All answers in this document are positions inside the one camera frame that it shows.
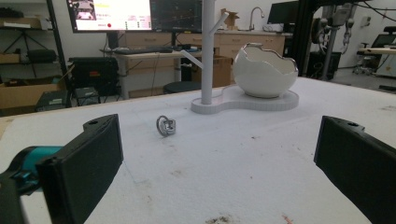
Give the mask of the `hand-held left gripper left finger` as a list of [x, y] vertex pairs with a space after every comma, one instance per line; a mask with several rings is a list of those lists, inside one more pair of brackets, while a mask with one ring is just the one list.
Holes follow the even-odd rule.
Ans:
[[119, 116], [93, 119], [83, 132], [35, 164], [53, 224], [83, 224], [123, 161]]

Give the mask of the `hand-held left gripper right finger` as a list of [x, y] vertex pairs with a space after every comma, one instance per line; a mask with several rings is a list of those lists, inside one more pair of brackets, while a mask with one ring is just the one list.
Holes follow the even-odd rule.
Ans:
[[396, 148], [355, 122], [324, 116], [314, 162], [373, 224], [396, 224]]

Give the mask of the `black device box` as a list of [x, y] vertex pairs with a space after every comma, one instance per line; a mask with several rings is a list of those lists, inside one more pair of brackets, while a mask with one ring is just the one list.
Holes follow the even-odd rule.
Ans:
[[35, 111], [50, 111], [70, 106], [70, 94], [68, 91], [45, 91], [36, 103]]

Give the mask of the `small grey box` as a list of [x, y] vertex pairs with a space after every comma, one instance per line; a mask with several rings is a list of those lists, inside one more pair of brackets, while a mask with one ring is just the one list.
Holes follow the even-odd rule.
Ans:
[[75, 97], [78, 106], [96, 105], [101, 103], [100, 96], [93, 87], [75, 89]]

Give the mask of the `black equipment case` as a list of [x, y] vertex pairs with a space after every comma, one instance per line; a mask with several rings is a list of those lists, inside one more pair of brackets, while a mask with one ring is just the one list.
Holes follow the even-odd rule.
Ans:
[[74, 57], [69, 62], [74, 89], [93, 87], [100, 96], [118, 92], [118, 62], [112, 57]]

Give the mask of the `wooden side table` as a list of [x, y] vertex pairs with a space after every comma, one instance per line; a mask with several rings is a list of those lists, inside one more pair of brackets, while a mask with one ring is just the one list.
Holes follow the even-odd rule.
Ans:
[[365, 54], [388, 54], [388, 55], [396, 55], [396, 49], [392, 48], [368, 48], [368, 49], [359, 49], [358, 52], [363, 52]]

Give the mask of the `grey metal equipment stand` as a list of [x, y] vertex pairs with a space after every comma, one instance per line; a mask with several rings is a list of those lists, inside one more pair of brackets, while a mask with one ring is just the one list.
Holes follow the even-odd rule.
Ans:
[[312, 28], [317, 28], [317, 30], [311, 31], [311, 40], [319, 46], [319, 52], [324, 55], [324, 63], [321, 66], [320, 74], [315, 75], [315, 78], [321, 80], [328, 78], [335, 38], [342, 26], [345, 27], [342, 53], [346, 53], [355, 23], [353, 19], [355, 11], [356, 7], [352, 3], [326, 6], [322, 9], [321, 18], [316, 19], [316, 25]]

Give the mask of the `black office chair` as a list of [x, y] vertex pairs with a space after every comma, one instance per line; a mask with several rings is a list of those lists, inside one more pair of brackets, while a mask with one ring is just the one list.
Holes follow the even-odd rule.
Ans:
[[[386, 26], [384, 34], [379, 35], [373, 48], [396, 48], [396, 26]], [[385, 77], [396, 77], [396, 54], [380, 54], [375, 56], [375, 74]]]

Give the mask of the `black shelf rack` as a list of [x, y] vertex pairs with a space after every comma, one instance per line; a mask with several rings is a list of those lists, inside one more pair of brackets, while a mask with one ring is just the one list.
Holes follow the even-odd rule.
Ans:
[[0, 0], [0, 84], [63, 82], [64, 50], [52, 0]]

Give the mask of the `black keyboard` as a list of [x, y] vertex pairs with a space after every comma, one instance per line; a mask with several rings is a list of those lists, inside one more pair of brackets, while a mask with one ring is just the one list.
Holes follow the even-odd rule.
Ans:
[[127, 49], [118, 48], [113, 49], [113, 52], [121, 55], [134, 55], [134, 54], [144, 54], [144, 53], [172, 53], [173, 49], [169, 48], [146, 48], [146, 49]]

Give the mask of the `bright computer monitor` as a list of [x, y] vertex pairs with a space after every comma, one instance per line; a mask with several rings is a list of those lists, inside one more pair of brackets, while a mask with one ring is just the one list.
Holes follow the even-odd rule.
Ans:
[[149, 0], [66, 0], [74, 33], [149, 31]]

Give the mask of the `brown cardboard box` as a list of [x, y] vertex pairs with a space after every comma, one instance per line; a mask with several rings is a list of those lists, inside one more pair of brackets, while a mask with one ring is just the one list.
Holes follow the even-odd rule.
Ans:
[[[233, 59], [225, 56], [215, 55], [213, 59], [213, 81], [212, 87], [224, 87], [231, 84], [231, 67]], [[202, 81], [202, 69], [194, 65], [191, 69], [191, 80]]]

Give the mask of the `black monitor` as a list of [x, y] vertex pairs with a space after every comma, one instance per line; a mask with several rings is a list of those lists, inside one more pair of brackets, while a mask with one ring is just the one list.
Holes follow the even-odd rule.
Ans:
[[298, 1], [274, 3], [268, 16], [269, 24], [295, 23], [298, 14]]

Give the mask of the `torn cardboard piece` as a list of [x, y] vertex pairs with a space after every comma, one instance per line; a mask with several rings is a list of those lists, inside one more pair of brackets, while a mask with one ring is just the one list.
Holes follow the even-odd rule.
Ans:
[[229, 11], [226, 8], [222, 8], [220, 12], [222, 14], [224, 13], [228, 14], [227, 19], [224, 21], [223, 28], [226, 30], [233, 30], [233, 31], [237, 30], [238, 26], [235, 24], [236, 20], [239, 18], [237, 12]]

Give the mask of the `black metal frame post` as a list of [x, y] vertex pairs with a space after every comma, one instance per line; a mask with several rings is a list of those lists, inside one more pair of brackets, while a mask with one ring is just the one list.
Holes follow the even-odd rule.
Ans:
[[297, 63], [300, 77], [304, 75], [312, 21], [318, 8], [318, 0], [299, 0], [297, 19], [292, 37], [291, 57]]

